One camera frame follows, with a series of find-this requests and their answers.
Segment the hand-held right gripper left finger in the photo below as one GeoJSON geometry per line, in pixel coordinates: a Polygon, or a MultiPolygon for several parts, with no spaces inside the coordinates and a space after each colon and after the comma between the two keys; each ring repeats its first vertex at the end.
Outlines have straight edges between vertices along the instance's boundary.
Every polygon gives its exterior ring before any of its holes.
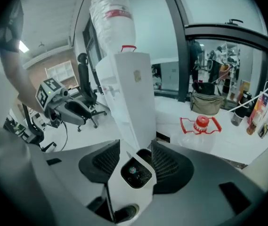
{"type": "Polygon", "coordinates": [[[120,140],[43,153],[29,147],[37,180],[57,226],[113,226],[108,181],[120,159],[120,140]]]}

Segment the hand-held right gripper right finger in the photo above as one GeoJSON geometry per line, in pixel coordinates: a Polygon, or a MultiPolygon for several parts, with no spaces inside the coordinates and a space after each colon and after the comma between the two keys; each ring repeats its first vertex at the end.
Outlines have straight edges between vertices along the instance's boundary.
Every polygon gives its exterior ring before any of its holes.
{"type": "Polygon", "coordinates": [[[157,177],[140,226],[238,226],[264,192],[228,162],[165,142],[151,144],[157,177]]]}

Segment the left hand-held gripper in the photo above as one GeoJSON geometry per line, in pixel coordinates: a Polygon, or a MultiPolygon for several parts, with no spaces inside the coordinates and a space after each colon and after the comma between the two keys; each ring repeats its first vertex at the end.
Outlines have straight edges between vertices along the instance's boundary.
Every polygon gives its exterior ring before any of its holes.
{"type": "Polygon", "coordinates": [[[43,109],[45,117],[49,119],[48,125],[54,128],[58,128],[62,121],[74,125],[84,125],[85,118],[89,118],[89,110],[79,103],[70,101],[61,104],[68,98],[68,90],[65,85],[54,78],[44,80],[35,97],[43,109]]]}

